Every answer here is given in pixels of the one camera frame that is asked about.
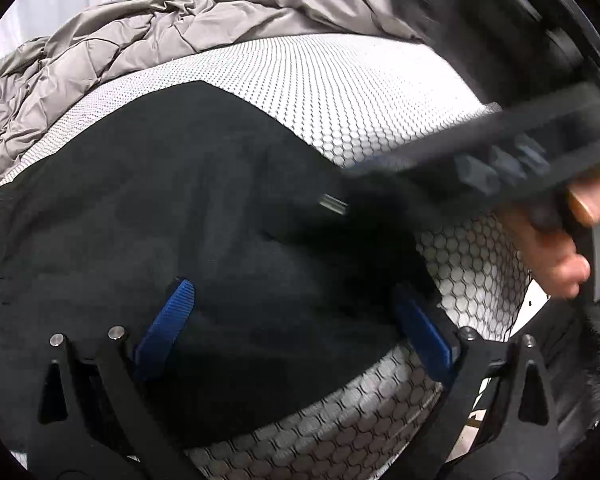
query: black metal bracket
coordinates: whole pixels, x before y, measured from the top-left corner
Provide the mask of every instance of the black metal bracket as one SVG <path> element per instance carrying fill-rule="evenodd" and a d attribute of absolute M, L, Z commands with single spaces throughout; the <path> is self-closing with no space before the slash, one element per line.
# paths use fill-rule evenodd
<path fill-rule="evenodd" d="M 456 377 L 384 480 L 550 480 L 558 473 L 558 429 L 544 363 L 531 336 L 500 343 L 458 331 Z M 447 463 L 485 378 L 498 381 L 473 447 Z"/>
<path fill-rule="evenodd" d="M 80 360 L 66 336 L 54 338 L 56 357 L 28 446 L 37 480 L 203 480 L 148 411 L 128 373 L 122 338 L 104 338 L 92 358 Z"/>

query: finger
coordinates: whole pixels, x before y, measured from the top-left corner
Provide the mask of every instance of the finger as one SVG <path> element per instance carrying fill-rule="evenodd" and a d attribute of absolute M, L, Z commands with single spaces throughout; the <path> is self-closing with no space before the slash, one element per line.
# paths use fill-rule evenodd
<path fill-rule="evenodd" d="M 556 264 L 568 256 L 576 254 L 576 244 L 565 231 L 542 233 L 536 231 L 530 240 L 536 254 L 545 260 L 545 264 Z"/>
<path fill-rule="evenodd" d="M 498 220 L 507 231 L 516 238 L 514 241 L 531 241 L 535 234 L 526 211 L 520 206 L 512 206 L 496 213 Z"/>
<path fill-rule="evenodd" d="M 574 298 L 580 290 L 579 285 L 590 275 L 586 258 L 574 254 L 553 267 L 543 267 L 536 275 L 539 285 L 548 294 L 560 298 Z"/>
<path fill-rule="evenodd" d="M 600 176 L 576 180 L 569 191 L 569 206 L 576 220 L 586 226 L 600 222 Z"/>

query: hexagonal mesh fabric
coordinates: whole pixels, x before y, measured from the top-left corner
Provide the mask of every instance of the hexagonal mesh fabric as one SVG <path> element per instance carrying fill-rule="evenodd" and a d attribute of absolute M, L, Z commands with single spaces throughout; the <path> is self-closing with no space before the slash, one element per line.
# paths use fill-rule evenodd
<path fill-rule="evenodd" d="M 345 34 L 250 41 L 96 88 L 0 184 L 138 96 L 193 80 L 252 103 L 343 166 L 488 111 L 423 45 Z M 496 219 L 418 234 L 418 250 L 451 319 L 486 338 L 506 338 L 528 272 Z M 405 341 L 326 399 L 189 455 L 210 478 L 376 478 L 418 431 L 439 392 Z"/>

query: metal screw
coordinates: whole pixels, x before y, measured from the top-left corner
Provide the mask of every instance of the metal screw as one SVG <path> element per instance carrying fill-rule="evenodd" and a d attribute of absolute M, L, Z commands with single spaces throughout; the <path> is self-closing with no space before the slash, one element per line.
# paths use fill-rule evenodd
<path fill-rule="evenodd" d="M 458 335 L 465 341 L 474 341 L 478 337 L 478 333 L 470 326 L 463 326 Z"/>
<path fill-rule="evenodd" d="M 125 336 L 125 327 L 116 325 L 109 328 L 109 339 L 113 339 L 113 341 L 117 341 L 118 339 L 122 339 Z"/>
<path fill-rule="evenodd" d="M 51 346 L 60 346 L 64 342 L 64 336 L 62 334 L 53 334 L 49 339 Z"/>
<path fill-rule="evenodd" d="M 342 200 L 338 200 L 336 197 L 327 194 L 324 194 L 320 199 L 320 205 L 340 216 L 346 215 L 349 208 Z"/>
<path fill-rule="evenodd" d="M 531 334 L 525 334 L 522 336 L 522 344 L 527 348 L 533 348 L 536 346 L 536 338 Z"/>

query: fingernail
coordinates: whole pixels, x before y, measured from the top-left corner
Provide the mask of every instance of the fingernail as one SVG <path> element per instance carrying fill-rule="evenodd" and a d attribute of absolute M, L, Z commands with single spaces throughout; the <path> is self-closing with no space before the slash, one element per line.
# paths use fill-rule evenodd
<path fill-rule="evenodd" d="M 585 282 L 589 279 L 589 275 L 591 274 L 591 266 L 589 265 L 589 261 L 581 256 L 580 260 L 580 279 L 579 281 Z"/>
<path fill-rule="evenodd" d="M 565 282 L 584 282 L 589 277 L 589 273 L 589 262 L 582 256 L 562 264 L 561 275 Z"/>
<path fill-rule="evenodd" d="M 600 220 L 600 183 L 574 182 L 569 186 L 570 205 L 576 220 L 584 224 Z"/>

